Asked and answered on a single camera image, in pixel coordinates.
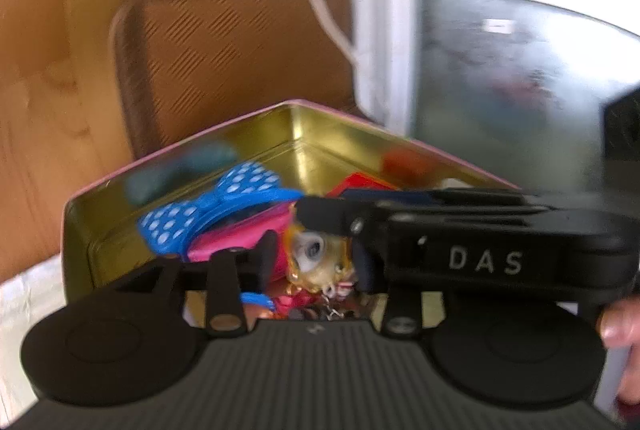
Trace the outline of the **person's right hand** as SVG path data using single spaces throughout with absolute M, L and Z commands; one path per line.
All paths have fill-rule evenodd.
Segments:
M 640 300 L 638 294 L 617 301 L 604 309 L 597 328 L 609 349 L 628 348 L 629 354 L 617 392 L 620 416 L 631 428 L 639 428 L 640 398 Z

